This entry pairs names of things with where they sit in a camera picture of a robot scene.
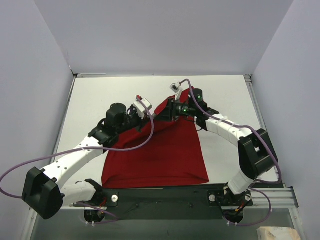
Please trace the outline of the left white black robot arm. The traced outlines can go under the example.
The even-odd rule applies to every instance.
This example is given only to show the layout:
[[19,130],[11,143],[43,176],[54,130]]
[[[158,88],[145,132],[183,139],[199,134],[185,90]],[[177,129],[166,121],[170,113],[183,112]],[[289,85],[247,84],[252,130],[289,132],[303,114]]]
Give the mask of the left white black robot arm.
[[151,103],[143,98],[136,100],[130,108],[114,103],[74,149],[68,150],[58,161],[42,169],[33,167],[26,174],[22,200],[44,220],[52,218],[63,205],[87,201],[96,206],[103,194],[98,187],[85,180],[67,185],[67,181],[82,167],[107,151],[112,151],[120,134],[141,127],[152,117]]

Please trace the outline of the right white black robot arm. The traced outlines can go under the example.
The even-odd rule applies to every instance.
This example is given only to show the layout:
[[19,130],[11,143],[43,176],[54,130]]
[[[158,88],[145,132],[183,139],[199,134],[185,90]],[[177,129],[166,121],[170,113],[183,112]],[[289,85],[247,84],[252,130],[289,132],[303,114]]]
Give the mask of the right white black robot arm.
[[171,90],[175,96],[167,99],[164,109],[156,114],[156,120],[174,122],[183,117],[190,117],[202,130],[216,134],[237,147],[240,169],[226,183],[223,190],[225,196],[235,197],[243,194],[260,181],[261,175],[279,166],[267,131],[237,125],[217,110],[208,107],[203,98],[203,91],[199,88],[188,90],[185,101],[180,100],[183,93],[180,86],[173,84]]

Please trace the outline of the red cloth garment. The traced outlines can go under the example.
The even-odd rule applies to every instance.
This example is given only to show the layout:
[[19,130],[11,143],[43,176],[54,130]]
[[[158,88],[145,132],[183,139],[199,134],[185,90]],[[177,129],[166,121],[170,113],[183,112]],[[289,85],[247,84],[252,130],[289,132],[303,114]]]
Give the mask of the red cloth garment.
[[192,118],[154,121],[119,136],[116,151],[107,153],[104,188],[199,185],[209,182],[199,134]]

